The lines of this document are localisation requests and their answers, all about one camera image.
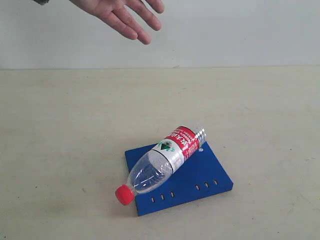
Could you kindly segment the person's open bare hand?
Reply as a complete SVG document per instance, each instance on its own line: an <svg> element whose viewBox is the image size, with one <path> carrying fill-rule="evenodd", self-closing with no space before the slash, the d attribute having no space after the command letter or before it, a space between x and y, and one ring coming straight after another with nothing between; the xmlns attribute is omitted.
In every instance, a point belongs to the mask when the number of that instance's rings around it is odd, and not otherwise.
<svg viewBox="0 0 320 240"><path fill-rule="evenodd" d="M162 28L160 20L141 0L72 0L71 2L107 24L123 37L138 40L144 45L149 45L152 39L126 7L133 10L154 31Z"/></svg>

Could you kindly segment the grey jacket sleeve forearm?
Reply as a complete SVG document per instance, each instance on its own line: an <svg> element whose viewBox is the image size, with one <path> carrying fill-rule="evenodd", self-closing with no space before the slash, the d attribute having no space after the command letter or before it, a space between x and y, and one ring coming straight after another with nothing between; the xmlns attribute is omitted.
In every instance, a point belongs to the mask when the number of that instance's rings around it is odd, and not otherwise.
<svg viewBox="0 0 320 240"><path fill-rule="evenodd" d="M50 0L33 0L34 2L36 2L37 4L44 6L46 5Z"/></svg>

